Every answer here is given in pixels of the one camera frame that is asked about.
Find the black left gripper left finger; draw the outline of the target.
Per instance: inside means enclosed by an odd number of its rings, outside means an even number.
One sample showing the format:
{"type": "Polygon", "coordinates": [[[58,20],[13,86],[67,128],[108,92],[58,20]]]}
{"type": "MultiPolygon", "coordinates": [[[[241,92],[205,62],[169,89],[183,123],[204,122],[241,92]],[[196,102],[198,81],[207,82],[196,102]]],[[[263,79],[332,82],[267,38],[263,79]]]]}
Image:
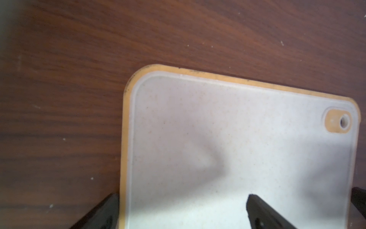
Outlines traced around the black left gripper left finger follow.
{"type": "Polygon", "coordinates": [[[111,193],[70,229],[116,229],[119,218],[119,195],[111,193]]]}

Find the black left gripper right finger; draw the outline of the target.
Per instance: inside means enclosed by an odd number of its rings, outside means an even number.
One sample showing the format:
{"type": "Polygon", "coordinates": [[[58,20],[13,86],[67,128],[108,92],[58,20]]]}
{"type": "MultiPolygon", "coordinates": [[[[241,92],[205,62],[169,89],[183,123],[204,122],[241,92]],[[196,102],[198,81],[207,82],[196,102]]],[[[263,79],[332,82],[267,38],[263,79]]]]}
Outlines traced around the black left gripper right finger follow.
{"type": "Polygon", "coordinates": [[[246,210],[252,229],[296,229],[258,195],[248,196],[246,210]]]}

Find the cream cutting board orange rim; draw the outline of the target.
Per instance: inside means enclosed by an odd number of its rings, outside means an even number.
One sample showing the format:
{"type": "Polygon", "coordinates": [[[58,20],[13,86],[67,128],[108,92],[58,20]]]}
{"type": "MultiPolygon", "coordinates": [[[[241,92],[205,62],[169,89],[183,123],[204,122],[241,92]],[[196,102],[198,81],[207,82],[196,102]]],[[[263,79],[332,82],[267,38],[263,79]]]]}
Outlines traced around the cream cutting board orange rim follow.
{"type": "Polygon", "coordinates": [[[124,91],[120,229],[248,229],[260,196],[299,229],[345,229],[349,97],[148,65],[124,91]]]}

